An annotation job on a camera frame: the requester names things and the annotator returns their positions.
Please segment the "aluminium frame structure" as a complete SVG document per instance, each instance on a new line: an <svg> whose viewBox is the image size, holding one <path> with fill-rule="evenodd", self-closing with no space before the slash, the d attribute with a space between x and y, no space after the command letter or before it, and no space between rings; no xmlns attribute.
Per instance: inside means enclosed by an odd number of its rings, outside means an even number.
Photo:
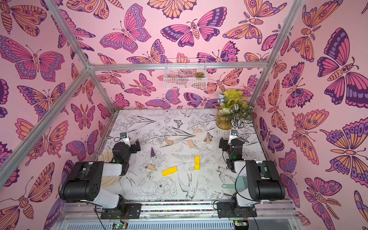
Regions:
<svg viewBox="0 0 368 230"><path fill-rule="evenodd" d="M1 166L1 185L4 185L5 182L11 177L16 168L21 164L24 158L28 155L31 148L35 145L38 139L42 134L46 131L46 129L51 126L54 120L59 116L61 110L64 106L69 102L74 93L77 91L80 85L84 82L85 79L91 78L94 82L98 92L100 93L102 99L109 107L111 111L114 111L114 107L110 102L106 91L100 84L97 79L95 72L96 71L108 71L108 70L166 70L167 68L171 69L198 69L202 65L198 62L191 63L172 63L169 65L166 64L113 64L113 65L92 65L88 63L88 60L83 53L81 47L78 45L74 35L72 34L71 29L67 25L66 20L64 19L59 7L54 1L46 1L46 5L49 8L50 13L56 19L58 25L61 27L62 31L65 33L67 40L70 45L74 49L80 63L83 65L83 70L80 75L74 80L69 88L67 88L66 92L56 101L55 105L51 107L51 109L46 113L46 115L41 119L41 121L35 125L34 129L31 131L29 135L13 150L12 155L8 158L8 160L3 163ZM291 30L292 26L295 23L296 18L298 17L298 13L303 7L304 1L293 1L291 8L283 21L283 26L281 32L273 46L273 50L270 53L267 61L263 62L222 62L222 63L209 63L207 64L207 68L216 68L216 69L230 69L230 68L248 68L260 67L264 71L262 73L260 83L265 81L265 77L268 74L268 71L271 70L272 64L275 62L276 57L281 50L282 45L284 44L286 37Z"/></svg>

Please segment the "small succulent in basket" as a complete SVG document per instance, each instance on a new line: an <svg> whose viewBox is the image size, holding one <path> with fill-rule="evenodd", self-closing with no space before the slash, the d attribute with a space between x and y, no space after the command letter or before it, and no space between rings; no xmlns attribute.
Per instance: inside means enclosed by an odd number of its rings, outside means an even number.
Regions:
<svg viewBox="0 0 368 230"><path fill-rule="evenodd" d="M205 77L205 73L204 73L204 72L197 72L197 73L195 74L195 77L196 77L196 78L204 78L204 77Z"/></svg>

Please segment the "purple triangular block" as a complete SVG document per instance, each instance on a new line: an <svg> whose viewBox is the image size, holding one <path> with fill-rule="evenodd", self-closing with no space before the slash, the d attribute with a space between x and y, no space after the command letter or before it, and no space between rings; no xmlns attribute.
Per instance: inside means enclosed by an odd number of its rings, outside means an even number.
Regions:
<svg viewBox="0 0 368 230"><path fill-rule="evenodd" d="M153 157L156 157L156 153L154 152L154 149L151 148L151 152L150 152L150 156L153 158Z"/></svg>

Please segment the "teal dustpan brush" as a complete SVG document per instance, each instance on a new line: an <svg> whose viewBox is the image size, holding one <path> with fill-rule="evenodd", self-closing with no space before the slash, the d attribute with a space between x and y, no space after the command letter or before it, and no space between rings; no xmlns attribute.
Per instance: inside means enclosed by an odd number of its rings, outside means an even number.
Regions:
<svg viewBox="0 0 368 230"><path fill-rule="evenodd" d="M248 189L247 177L239 176L234 184L223 184L221 187L225 189L234 189L237 190L238 192L242 192Z"/></svg>

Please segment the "beige work glove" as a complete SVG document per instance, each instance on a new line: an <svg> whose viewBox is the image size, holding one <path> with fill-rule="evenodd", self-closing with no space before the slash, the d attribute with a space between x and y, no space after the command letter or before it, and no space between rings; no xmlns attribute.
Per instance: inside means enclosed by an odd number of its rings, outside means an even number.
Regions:
<svg viewBox="0 0 368 230"><path fill-rule="evenodd" d="M111 163L113 157L112 149L98 156L97 160L99 162L103 162L103 174L101 180L102 188L107 188L119 182L119 167L116 163Z"/></svg>

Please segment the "potted plant amber vase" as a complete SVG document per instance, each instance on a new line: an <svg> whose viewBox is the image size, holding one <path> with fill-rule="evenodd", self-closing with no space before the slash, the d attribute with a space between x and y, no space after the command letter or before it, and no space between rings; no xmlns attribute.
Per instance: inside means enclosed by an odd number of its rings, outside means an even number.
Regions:
<svg viewBox="0 0 368 230"><path fill-rule="evenodd" d="M218 94L216 125L223 130L241 129L253 122L255 108L248 104L243 91L227 90Z"/></svg>

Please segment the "long yellow block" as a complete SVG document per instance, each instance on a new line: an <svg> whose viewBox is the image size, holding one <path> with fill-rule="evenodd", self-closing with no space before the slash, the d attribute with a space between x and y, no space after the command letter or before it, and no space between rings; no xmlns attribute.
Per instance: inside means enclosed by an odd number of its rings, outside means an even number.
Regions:
<svg viewBox="0 0 368 230"><path fill-rule="evenodd" d="M171 175L173 173L176 173L177 171L178 171L177 167L174 166L174 167L171 167L169 169L163 170L162 171L162 175L163 176L168 176L168 175Z"/></svg>

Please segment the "front aluminium rail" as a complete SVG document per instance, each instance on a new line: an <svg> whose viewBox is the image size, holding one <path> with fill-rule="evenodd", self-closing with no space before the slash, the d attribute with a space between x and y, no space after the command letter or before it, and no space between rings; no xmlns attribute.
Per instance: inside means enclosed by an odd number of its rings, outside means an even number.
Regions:
<svg viewBox="0 0 368 230"><path fill-rule="evenodd" d="M55 230L302 230L291 201L264 201L253 205L257 217L219 218L214 202L230 200L167 201L141 203L139 219L100 219L102 210L68 203Z"/></svg>

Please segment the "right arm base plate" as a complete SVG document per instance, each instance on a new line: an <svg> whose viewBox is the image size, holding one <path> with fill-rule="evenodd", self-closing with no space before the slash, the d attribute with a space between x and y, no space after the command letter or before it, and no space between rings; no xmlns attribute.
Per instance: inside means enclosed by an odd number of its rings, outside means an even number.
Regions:
<svg viewBox="0 0 368 230"><path fill-rule="evenodd" d="M214 208L217 210L219 218L257 217L254 206L240 207L232 202L216 201L214 202Z"/></svg>

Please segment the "short yellow block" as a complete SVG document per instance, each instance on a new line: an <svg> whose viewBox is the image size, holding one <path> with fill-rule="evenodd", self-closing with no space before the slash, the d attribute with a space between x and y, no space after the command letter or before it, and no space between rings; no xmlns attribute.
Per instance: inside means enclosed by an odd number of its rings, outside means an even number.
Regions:
<svg viewBox="0 0 368 230"><path fill-rule="evenodd" d="M194 169L196 171L199 171L200 170L200 156L195 156L195 166L194 166Z"/></svg>

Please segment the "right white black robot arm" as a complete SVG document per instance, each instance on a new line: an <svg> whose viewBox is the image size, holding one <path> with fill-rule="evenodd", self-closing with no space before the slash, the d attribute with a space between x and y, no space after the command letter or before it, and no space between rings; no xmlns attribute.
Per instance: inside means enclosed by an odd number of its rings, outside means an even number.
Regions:
<svg viewBox="0 0 368 230"><path fill-rule="evenodd" d="M241 156L244 144L245 140L235 136L219 141L219 148L228 154L225 160L228 169L237 174L234 183L221 185L235 191L232 202L239 207L250 207L264 201L285 199L285 189L275 164L272 161L245 160Z"/></svg>

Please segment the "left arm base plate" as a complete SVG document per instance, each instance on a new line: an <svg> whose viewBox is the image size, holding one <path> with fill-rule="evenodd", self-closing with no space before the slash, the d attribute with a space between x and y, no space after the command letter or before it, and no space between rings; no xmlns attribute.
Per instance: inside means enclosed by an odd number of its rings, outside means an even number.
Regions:
<svg viewBox="0 0 368 230"><path fill-rule="evenodd" d="M103 209L100 219L139 219L141 203L128 203L116 209Z"/></svg>

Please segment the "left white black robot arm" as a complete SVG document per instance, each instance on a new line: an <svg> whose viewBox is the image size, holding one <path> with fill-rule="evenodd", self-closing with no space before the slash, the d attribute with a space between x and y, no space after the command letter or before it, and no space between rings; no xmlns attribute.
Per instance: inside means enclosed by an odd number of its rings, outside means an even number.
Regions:
<svg viewBox="0 0 368 230"><path fill-rule="evenodd" d="M103 161L76 163L59 189L60 198L65 201L86 202L100 206L102 209L123 212L125 210L123 196L102 188L102 179L126 175L130 156L140 150L139 140L136 140L134 144L121 141L112 148L113 161L111 163Z"/></svg>

